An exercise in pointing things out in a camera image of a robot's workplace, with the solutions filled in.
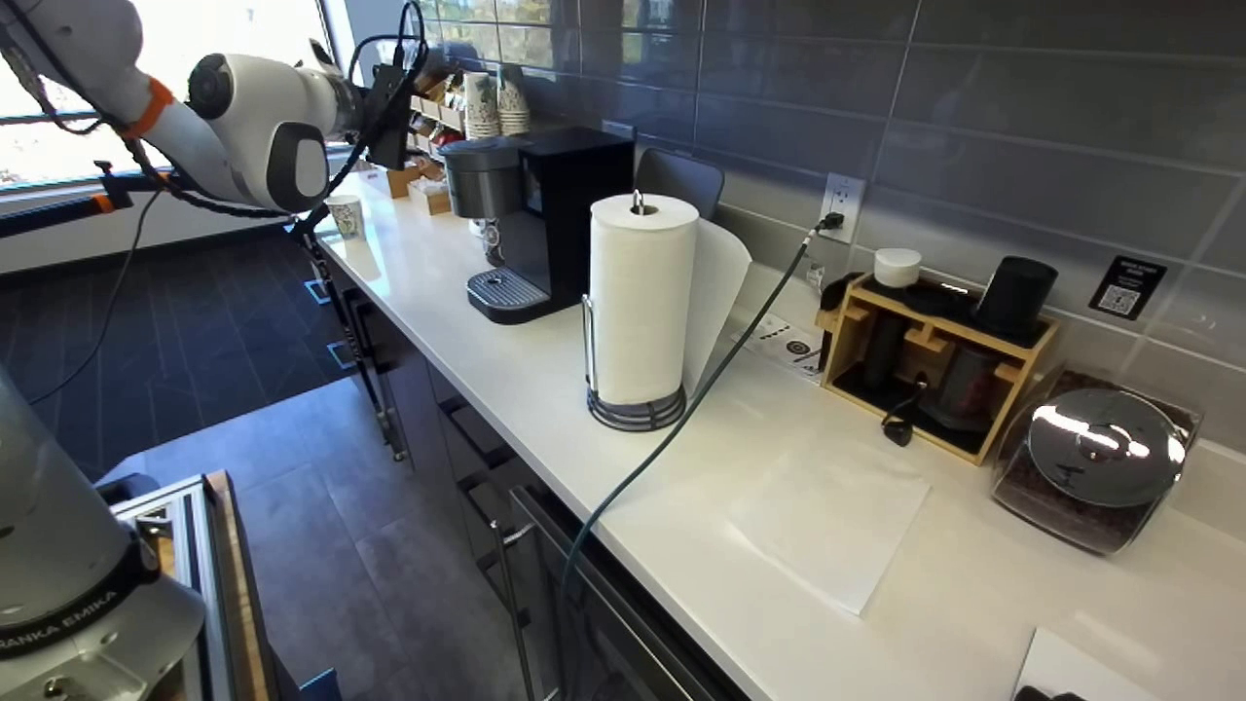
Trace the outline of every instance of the wooden box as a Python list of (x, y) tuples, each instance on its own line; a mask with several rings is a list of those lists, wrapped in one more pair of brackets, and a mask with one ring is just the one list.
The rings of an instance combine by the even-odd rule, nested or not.
[(970, 465), (985, 465), (1010, 412), (1050, 360), (1057, 325), (1031, 342), (985, 335), (955, 317), (914, 313), (903, 294), (853, 281), (836, 313), (818, 326), (835, 335), (822, 384), (901, 417)]

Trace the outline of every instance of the power cord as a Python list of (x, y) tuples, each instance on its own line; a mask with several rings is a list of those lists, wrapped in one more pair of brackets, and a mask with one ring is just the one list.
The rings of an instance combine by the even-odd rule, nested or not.
[(143, 243), (143, 229), (147, 229), (147, 213), (153, 213), (153, 208), (156, 208), (160, 197), (162, 197), (162, 193), (156, 189), (153, 198), (143, 204), (138, 225), (134, 225), (134, 243), (130, 243), (130, 255), (123, 255), (123, 261), (122, 261), (122, 269), (117, 269), (117, 281), (112, 281), (112, 294), (108, 294), (108, 306), (106, 306), (103, 332), (92, 335), (92, 347), (83, 355), (83, 361), (78, 361), (62, 384), (55, 384), (52, 390), (34, 394), (32, 404), (43, 404), (43, 402), (57, 396), (62, 390), (71, 390), (71, 386), (90, 372), (90, 361), (96, 361), (96, 355), (103, 355), (103, 347), (106, 347), (106, 339), (108, 339), (108, 326), (112, 326), (112, 313), (117, 313), (123, 276), (130, 276), (130, 269), (134, 269), (134, 261), (138, 261), (138, 255), (140, 255), (140, 243)]
[(744, 326), (744, 335), (729, 347), (729, 355), (714, 365), (714, 376), (706, 380), (706, 386), (697, 390), (697, 396), (689, 402), (684, 417), (662, 438), (662, 446), (628, 470), (628, 481), (584, 520), (584, 528), (578, 532), (568, 552), (563, 552), (563, 568), (562, 568), (562, 599), (568, 599), (568, 581), (578, 572), (578, 557), (591, 539), (591, 528), (613, 509), (613, 504), (633, 482), (641, 481), (659, 456), (684, 432), (684, 424), (697, 417), (706, 394), (723, 380), (723, 372), (735, 361), (735, 355), (744, 351), (744, 342), (754, 335), (754, 326), (762, 325), (762, 317), (775, 307), (779, 294), (785, 290), (785, 281), (796, 276), (796, 269), (802, 267), (802, 258), (809, 255), (818, 225), (807, 233), (807, 243), (796, 251), (785, 274), (779, 276), (775, 294), (768, 297), (768, 306), (751, 317), (751, 325)]

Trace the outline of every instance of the paper towel roll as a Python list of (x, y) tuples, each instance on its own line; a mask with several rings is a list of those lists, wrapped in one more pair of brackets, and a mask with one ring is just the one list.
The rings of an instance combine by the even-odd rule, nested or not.
[(591, 351), (609, 404), (667, 402), (683, 390), (697, 208), (667, 197), (591, 204)]

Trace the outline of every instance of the gray tile backsplash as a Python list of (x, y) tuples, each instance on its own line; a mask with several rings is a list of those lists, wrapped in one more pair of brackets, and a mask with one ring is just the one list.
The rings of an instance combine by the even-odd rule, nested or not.
[[(718, 217), (785, 267), (824, 171), (870, 185), (870, 269), (914, 246), (985, 284), (1058, 269), (1062, 360), (1202, 412), (1246, 452), (1242, 0), (441, 0), (441, 34), (526, 65), (537, 121), (628, 121), (723, 169)], [(1116, 255), (1168, 267), (1141, 319), (1089, 313)]]

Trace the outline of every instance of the paper towel holder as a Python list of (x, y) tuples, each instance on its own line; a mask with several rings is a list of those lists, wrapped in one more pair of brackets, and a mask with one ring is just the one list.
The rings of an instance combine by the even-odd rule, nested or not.
[(637, 404), (613, 404), (600, 396), (597, 384), (597, 306), (591, 297), (579, 297), (579, 319), (584, 319), (584, 390), (587, 390), (587, 412), (617, 429), (617, 432), (659, 432), (684, 417), (684, 386), (676, 386), (671, 396), (637, 402)]

